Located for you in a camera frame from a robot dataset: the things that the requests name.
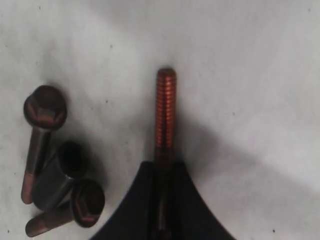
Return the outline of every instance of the bolt thread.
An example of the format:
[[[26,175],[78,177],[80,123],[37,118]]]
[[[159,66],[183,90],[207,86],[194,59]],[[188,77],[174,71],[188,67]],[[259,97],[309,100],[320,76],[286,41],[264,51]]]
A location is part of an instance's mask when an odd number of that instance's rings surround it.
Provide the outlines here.
[[[171,68],[160,69],[156,80],[155,147],[173,148],[176,115],[177,75]]]

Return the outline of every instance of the hex head bolt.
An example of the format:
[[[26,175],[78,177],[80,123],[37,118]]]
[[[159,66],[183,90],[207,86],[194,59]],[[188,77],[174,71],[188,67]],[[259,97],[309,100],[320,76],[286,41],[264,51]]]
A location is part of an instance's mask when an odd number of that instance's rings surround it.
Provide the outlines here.
[[[73,188],[69,202],[29,220],[25,233],[33,238],[73,220],[83,228],[90,228],[98,221],[104,206],[105,195],[100,185],[93,180],[83,180]]]
[[[32,133],[21,199],[25,204],[31,204],[31,190],[43,167],[51,132],[58,130],[66,121],[66,101],[55,87],[41,85],[25,100],[23,113],[26,121],[32,126]]]

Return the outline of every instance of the copper-coated bolt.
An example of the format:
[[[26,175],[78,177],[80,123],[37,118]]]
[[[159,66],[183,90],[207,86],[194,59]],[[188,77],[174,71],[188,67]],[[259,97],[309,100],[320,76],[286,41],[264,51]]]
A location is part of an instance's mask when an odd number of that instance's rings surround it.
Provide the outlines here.
[[[172,68],[160,69],[156,78],[155,111],[155,186],[156,219],[152,239],[171,239],[169,175],[174,158],[177,74]]]
[[[83,228],[90,228],[99,220],[104,206],[105,195],[100,185],[93,180],[83,180],[73,188],[69,202],[28,221],[25,233],[33,238],[71,221]]]
[[[23,113],[26,121],[32,126],[32,133],[21,199],[25,204],[31,204],[32,186],[43,167],[51,132],[62,127],[66,121],[66,102],[58,89],[42,85],[25,100]]]
[[[156,78],[155,166],[170,168],[173,158],[176,117],[177,74],[172,68],[160,69]]]

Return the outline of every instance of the hex head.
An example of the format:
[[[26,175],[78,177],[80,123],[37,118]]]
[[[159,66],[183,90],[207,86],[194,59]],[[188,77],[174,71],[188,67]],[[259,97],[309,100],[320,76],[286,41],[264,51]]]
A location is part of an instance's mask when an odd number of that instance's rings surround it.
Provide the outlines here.
[[[105,194],[93,180],[84,180],[72,191],[71,208],[74,220],[83,228],[90,228],[98,221],[105,207]]]
[[[53,86],[41,85],[25,100],[24,117],[36,128],[53,131],[65,123],[66,101],[61,92]]]

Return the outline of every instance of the black plastic piece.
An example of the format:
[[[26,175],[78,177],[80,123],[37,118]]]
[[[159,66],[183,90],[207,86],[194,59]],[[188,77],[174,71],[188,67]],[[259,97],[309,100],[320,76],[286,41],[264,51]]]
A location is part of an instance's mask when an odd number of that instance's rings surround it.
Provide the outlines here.
[[[187,167],[177,162],[172,170],[175,240],[235,240],[211,213]]]
[[[143,162],[120,206],[91,240],[148,240],[152,162]]]
[[[91,240],[151,240],[156,173],[143,162],[122,203]],[[183,162],[175,162],[170,179],[172,240],[235,240],[210,212]]]
[[[42,211],[52,210],[85,172],[86,159],[81,146],[71,141],[65,142],[51,158],[33,186],[34,205]]]

